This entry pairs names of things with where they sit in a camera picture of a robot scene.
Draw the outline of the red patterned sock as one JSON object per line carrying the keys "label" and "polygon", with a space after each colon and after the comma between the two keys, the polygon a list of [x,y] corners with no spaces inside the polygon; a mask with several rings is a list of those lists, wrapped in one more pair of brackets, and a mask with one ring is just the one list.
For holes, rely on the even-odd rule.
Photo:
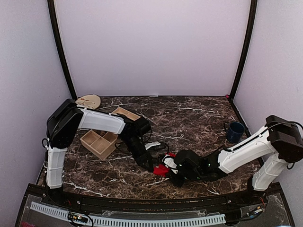
{"label": "red patterned sock", "polygon": [[162,177],[169,178],[171,173],[177,173],[177,165],[174,162],[175,154],[167,153],[158,156],[158,164],[154,167],[153,173]]}

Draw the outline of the wooden compartment tray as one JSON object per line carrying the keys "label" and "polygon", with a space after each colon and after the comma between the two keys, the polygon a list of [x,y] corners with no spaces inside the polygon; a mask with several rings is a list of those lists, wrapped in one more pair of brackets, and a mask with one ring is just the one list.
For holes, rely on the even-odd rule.
{"label": "wooden compartment tray", "polygon": [[87,108],[82,112],[78,128],[89,131],[80,138],[81,144],[99,159],[105,160],[116,149],[118,135],[129,118],[123,113],[102,113]]}

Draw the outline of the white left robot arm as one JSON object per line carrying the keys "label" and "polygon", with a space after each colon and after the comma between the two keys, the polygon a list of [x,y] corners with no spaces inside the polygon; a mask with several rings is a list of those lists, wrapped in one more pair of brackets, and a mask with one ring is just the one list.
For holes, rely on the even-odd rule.
{"label": "white left robot arm", "polygon": [[153,160],[145,147],[143,136],[151,130],[149,121],[140,117],[131,120],[122,114],[110,114],[87,109],[66,99],[46,122],[47,172],[45,184],[51,189],[48,198],[56,206],[63,206],[67,196],[62,187],[62,171],[65,153],[72,144],[78,129],[93,129],[111,132],[119,136],[131,152],[135,162],[153,172]]}

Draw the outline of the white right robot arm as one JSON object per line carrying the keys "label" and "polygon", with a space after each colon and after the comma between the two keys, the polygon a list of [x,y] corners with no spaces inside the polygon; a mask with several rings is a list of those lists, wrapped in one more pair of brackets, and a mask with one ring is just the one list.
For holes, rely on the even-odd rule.
{"label": "white right robot arm", "polygon": [[237,168],[268,155],[263,166],[253,175],[242,202],[252,205],[289,164],[303,158],[303,126],[275,115],[256,133],[230,148],[219,148],[206,157],[192,150],[181,150],[173,158],[171,181],[181,187],[185,180],[213,182]]}

